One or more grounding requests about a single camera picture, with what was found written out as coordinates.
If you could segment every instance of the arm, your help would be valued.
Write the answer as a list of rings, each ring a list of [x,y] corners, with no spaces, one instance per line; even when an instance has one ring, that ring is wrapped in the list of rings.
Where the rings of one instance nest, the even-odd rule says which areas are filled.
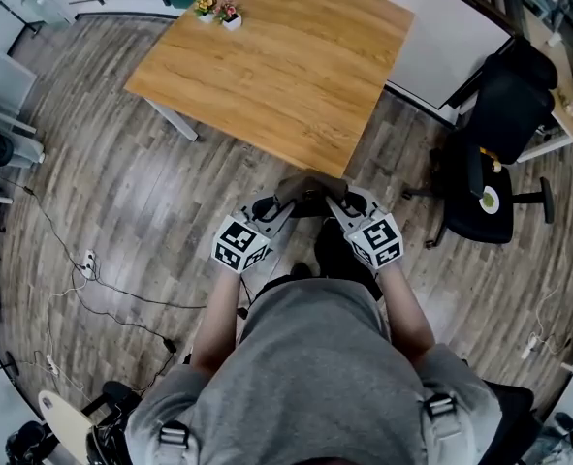
[[[392,343],[411,364],[416,365],[434,346],[429,321],[396,262],[382,267],[379,279],[390,321]]]
[[[196,334],[190,361],[192,367],[209,377],[219,370],[234,351],[237,337],[240,276],[229,268],[220,268]]]

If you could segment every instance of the person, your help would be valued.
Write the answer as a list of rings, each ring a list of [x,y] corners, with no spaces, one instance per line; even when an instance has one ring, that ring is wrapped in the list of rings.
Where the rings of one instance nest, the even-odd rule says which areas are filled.
[[[129,419],[135,465],[425,464],[423,404],[435,392],[460,402],[482,456],[498,402],[435,344],[397,263],[379,270],[379,288],[335,219],[314,251],[321,277],[299,263],[268,283],[238,345],[240,277],[221,269],[190,364],[174,367]],[[389,329],[375,302],[381,295]],[[177,431],[184,439],[165,446]]]

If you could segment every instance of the gray t-shirt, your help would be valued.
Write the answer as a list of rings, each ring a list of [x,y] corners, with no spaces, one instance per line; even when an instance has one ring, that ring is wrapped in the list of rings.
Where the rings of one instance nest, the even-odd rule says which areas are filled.
[[[197,438],[201,465],[426,464],[425,387],[456,394],[482,455],[500,420],[482,380],[445,345],[416,371],[364,286],[305,279],[254,302],[210,381],[189,365],[173,368],[129,419],[127,444],[135,465],[149,464],[161,426],[177,419]]]

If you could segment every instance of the black shoe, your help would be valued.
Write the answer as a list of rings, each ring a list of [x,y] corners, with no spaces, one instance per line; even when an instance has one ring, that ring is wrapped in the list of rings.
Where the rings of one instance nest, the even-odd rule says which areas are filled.
[[[302,262],[297,262],[293,265],[293,268],[290,270],[290,275],[297,279],[309,279],[312,277],[312,271],[309,267]]]

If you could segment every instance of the desk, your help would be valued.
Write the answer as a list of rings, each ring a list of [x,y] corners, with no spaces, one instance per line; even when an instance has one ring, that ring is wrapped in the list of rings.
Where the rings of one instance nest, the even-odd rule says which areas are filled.
[[[177,111],[341,177],[413,15],[386,0],[234,1],[240,29],[185,13],[126,89],[165,106],[169,120]]]
[[[564,136],[560,139],[551,139],[539,146],[526,150],[517,159],[517,162],[524,162],[573,143],[573,112],[568,113],[564,109],[561,99],[561,97],[564,97],[573,109],[573,74],[568,62],[566,48],[563,42],[559,42],[555,46],[547,45],[547,40],[552,35],[551,31],[525,7],[524,12],[526,33],[529,41],[535,48],[549,57],[557,69],[557,88],[553,92],[556,101],[553,117],[562,128]]]
[[[51,432],[81,465],[88,465],[85,436],[94,425],[86,415],[51,391],[41,391],[38,405]]]

